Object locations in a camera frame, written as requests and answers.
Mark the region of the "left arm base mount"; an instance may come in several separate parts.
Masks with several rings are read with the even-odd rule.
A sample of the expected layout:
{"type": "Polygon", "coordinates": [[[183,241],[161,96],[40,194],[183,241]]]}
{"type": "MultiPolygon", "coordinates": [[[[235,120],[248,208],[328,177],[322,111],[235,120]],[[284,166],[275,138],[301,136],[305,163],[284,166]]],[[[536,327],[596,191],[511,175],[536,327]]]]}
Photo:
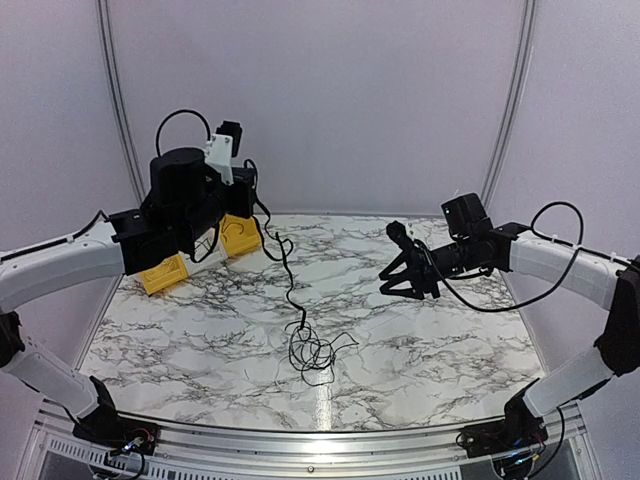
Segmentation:
{"type": "Polygon", "coordinates": [[[156,423],[122,417],[119,413],[99,407],[87,416],[67,416],[73,422],[76,438],[97,443],[111,449],[121,449],[136,438],[142,439],[138,449],[144,455],[152,455],[156,448],[159,426],[156,423]]]}

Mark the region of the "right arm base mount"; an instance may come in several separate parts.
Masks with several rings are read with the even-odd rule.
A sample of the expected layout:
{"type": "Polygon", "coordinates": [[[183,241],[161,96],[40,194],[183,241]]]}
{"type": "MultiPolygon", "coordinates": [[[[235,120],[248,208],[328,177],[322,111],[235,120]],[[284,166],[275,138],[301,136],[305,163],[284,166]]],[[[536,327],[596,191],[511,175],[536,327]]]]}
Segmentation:
{"type": "Polygon", "coordinates": [[[463,427],[455,442],[469,458],[476,458],[542,445],[547,439],[548,433],[541,418],[508,413],[501,420],[463,427]]]}

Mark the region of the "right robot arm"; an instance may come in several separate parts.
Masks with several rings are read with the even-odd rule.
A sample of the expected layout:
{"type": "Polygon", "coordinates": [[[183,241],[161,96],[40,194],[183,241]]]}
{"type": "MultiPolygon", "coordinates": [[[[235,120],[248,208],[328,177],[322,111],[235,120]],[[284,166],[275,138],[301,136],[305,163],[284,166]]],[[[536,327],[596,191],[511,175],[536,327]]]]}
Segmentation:
{"type": "Polygon", "coordinates": [[[606,255],[539,232],[534,222],[493,224],[479,196],[469,193],[442,206],[451,243],[430,249],[403,224],[387,225],[399,254],[379,274],[384,295],[422,300],[495,270],[546,281],[550,288],[520,305],[533,305],[556,290],[573,292],[608,317],[592,347],[514,396],[504,408],[495,438],[515,448],[534,431],[534,421],[572,400],[596,392],[613,377],[639,367],[639,261],[606,255]]]}

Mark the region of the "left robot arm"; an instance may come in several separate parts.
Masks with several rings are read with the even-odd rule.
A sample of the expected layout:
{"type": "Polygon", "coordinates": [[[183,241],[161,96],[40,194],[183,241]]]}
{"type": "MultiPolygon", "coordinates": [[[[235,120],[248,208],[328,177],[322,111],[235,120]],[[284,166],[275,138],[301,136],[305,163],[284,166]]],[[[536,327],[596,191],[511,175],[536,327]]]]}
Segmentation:
{"type": "Polygon", "coordinates": [[[232,153],[184,147],[154,158],[141,206],[96,218],[76,233],[1,256],[1,370],[65,407],[106,445],[125,438],[106,386],[20,336],[17,308],[100,278],[133,275],[178,253],[195,261],[196,243],[227,214],[248,219],[256,168],[231,164],[232,153]]]}

